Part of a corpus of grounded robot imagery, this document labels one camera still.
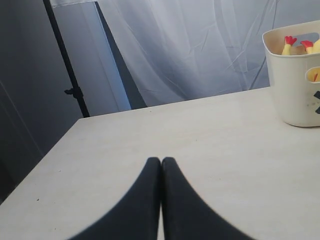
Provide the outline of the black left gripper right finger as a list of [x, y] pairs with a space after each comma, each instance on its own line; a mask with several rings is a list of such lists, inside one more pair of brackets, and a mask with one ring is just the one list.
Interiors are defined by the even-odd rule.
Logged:
[[173, 157], [162, 160], [162, 219], [166, 240], [251, 240], [193, 189]]

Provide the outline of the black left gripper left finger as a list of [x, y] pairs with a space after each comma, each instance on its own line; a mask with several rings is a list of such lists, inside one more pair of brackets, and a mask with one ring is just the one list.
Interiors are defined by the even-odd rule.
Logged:
[[147, 159], [127, 193], [102, 218], [72, 240], [156, 240], [161, 206], [162, 167]]

